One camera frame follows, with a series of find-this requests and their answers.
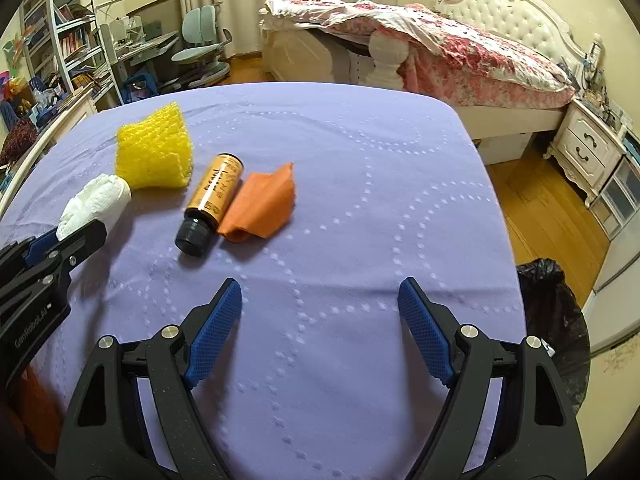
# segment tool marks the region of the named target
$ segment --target desk chair backrest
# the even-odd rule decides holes
[[[182,37],[187,43],[193,44],[217,41],[216,7],[207,5],[187,12],[182,21]]]

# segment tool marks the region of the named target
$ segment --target trash bin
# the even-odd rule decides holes
[[[527,333],[556,351],[552,361],[564,382],[574,413],[587,393],[590,344],[587,323],[555,260],[539,258],[517,267]]]

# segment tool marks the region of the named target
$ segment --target crumpled tissue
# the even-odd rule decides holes
[[[66,204],[56,237],[62,240],[96,219],[105,225],[109,233],[130,200],[131,191],[124,179],[100,174]]]

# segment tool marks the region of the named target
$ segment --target orange towel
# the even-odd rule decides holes
[[[10,407],[16,431],[29,433],[33,443],[45,453],[55,453],[62,431],[62,418],[56,405],[30,366],[18,379]]]
[[[269,238],[289,221],[295,199],[292,162],[273,174],[251,173],[218,232],[230,242],[244,242],[250,235]]]

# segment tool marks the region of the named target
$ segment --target black bottle cap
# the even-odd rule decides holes
[[[203,256],[209,249],[213,232],[202,220],[186,218],[175,237],[175,245],[189,256]]]

